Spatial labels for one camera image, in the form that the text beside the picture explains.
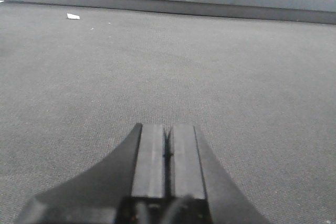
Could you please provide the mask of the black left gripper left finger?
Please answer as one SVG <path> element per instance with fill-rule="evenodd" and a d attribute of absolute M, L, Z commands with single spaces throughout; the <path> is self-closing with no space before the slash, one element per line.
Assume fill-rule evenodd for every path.
<path fill-rule="evenodd" d="M 104 159 L 78 176 L 33 196 L 16 223 L 117 223 L 131 202 L 165 197 L 165 133 L 137 123 Z"/>

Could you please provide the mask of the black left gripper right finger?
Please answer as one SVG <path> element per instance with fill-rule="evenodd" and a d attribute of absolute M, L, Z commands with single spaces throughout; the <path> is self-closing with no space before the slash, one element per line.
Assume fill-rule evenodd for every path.
<path fill-rule="evenodd" d="M 269 223 L 220 164 L 202 131 L 175 124 L 171 144 L 171 193 L 192 195 L 211 223 Z"/>

